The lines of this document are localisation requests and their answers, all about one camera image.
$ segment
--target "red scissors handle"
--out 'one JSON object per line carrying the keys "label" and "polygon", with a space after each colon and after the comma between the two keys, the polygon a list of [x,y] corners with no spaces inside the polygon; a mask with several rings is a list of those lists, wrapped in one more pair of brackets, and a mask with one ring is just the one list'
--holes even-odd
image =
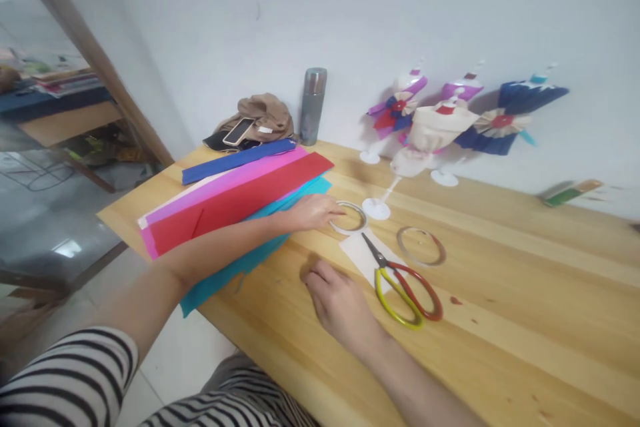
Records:
{"label": "red scissors handle", "polygon": [[[407,292],[407,295],[409,296],[411,301],[416,305],[416,307],[418,307],[418,310],[428,320],[432,320],[434,322],[441,320],[442,304],[440,303],[440,298],[438,297],[438,294],[436,294],[433,287],[431,287],[431,284],[427,282],[427,280],[422,275],[418,274],[412,268],[405,267],[404,265],[396,264],[395,262],[388,262],[388,264],[389,264],[389,267],[393,269],[393,273],[395,274],[395,277],[398,279],[398,282],[400,282],[400,285],[402,285],[402,288],[405,290],[405,292]],[[413,276],[427,290],[427,292],[429,293],[429,297],[431,297],[431,301],[433,302],[433,312],[427,312],[427,310],[425,310],[425,308],[422,305],[420,305],[420,302],[418,302],[418,299],[415,297],[413,290],[411,290],[411,287],[409,287],[409,284],[407,283],[405,278],[402,276],[402,273],[399,272],[399,270],[407,272],[409,275]]]}

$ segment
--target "white wall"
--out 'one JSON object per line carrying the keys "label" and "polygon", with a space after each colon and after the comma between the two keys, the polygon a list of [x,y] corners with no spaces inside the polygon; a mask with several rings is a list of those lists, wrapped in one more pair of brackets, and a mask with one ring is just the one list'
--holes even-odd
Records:
{"label": "white wall", "polygon": [[457,173],[529,193],[597,178],[604,201],[579,204],[640,218],[638,0],[124,2],[193,142],[253,93],[274,93],[297,117],[312,66],[329,70],[320,138],[363,148],[363,113],[422,55],[425,95],[480,58],[486,91],[558,61],[553,81],[571,93],[535,113],[539,147],[517,140],[509,156]]}
{"label": "white wall", "polygon": [[123,0],[71,0],[100,43],[124,86],[175,159],[197,144],[187,133]]}

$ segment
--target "yellow scissors handle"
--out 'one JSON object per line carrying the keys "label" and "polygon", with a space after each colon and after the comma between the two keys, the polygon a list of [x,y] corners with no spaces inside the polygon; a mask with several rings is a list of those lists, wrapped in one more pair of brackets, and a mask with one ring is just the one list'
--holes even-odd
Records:
{"label": "yellow scissors handle", "polygon": [[[407,320],[404,317],[401,317],[400,315],[395,313],[395,310],[391,308],[391,306],[387,302],[387,299],[385,298],[384,293],[382,292],[381,277],[384,277],[385,280],[389,283],[389,285],[391,285],[391,287],[393,287],[393,289],[402,297],[402,300],[404,300],[405,303],[409,307],[411,307],[411,310],[413,310],[413,315],[414,315],[413,320]],[[389,312],[389,315],[394,319],[396,319],[401,324],[403,324],[405,327],[408,327],[413,330],[418,330],[424,323],[422,313],[420,312],[418,307],[413,303],[413,301],[409,298],[409,296],[405,293],[405,291],[401,288],[401,286],[396,284],[391,279],[391,277],[389,277],[387,270],[384,268],[377,268],[375,270],[375,293],[378,295],[378,299],[380,300],[380,303],[382,304],[382,306],[385,308],[387,312]]]}

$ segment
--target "striped shirt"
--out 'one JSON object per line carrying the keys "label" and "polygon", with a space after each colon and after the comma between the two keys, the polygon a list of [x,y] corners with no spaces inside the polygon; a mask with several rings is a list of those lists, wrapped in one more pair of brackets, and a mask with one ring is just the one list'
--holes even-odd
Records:
{"label": "striped shirt", "polygon": [[[203,389],[169,404],[141,425],[318,425],[266,373],[244,359],[247,362],[221,364],[214,375],[216,390]],[[136,345],[124,332],[93,327],[68,335],[0,389],[0,426],[115,425],[137,363]]]}

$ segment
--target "tape roll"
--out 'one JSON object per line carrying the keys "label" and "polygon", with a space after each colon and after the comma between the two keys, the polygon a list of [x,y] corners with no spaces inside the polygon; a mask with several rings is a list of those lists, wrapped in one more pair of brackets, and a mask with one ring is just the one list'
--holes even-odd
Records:
{"label": "tape roll", "polygon": [[346,235],[346,236],[352,236],[353,234],[360,234],[361,232],[364,232],[365,229],[369,226],[369,217],[367,216],[365,211],[362,210],[359,205],[356,205],[355,203],[351,203],[351,202],[348,202],[348,201],[338,200],[336,203],[338,205],[342,205],[343,207],[349,207],[349,208],[354,209],[358,214],[360,214],[360,218],[362,219],[362,221],[360,222],[360,226],[357,229],[354,229],[354,230],[346,230],[346,229],[340,228],[337,225],[335,225],[333,223],[333,221],[329,222],[331,227],[333,227],[333,229],[338,234],[343,234],[343,235]]}
{"label": "tape roll", "polygon": [[[421,260],[418,260],[411,252],[409,252],[409,250],[407,250],[407,248],[405,247],[405,243],[402,240],[402,236],[405,234],[405,232],[408,232],[409,230],[415,230],[416,232],[420,232],[421,234],[431,237],[435,246],[438,247],[438,252],[440,253],[438,260],[436,260],[435,262],[428,262],[428,263],[422,262]],[[400,250],[402,250],[402,253],[405,254],[407,257],[409,257],[412,262],[415,262],[420,266],[436,267],[438,265],[444,264],[445,260],[447,259],[447,251],[445,250],[445,246],[442,244],[442,242],[438,240],[438,237],[433,235],[431,232],[427,232],[426,230],[419,229],[418,227],[403,227],[400,230],[398,230],[396,238],[398,241],[398,245],[400,246]]]}

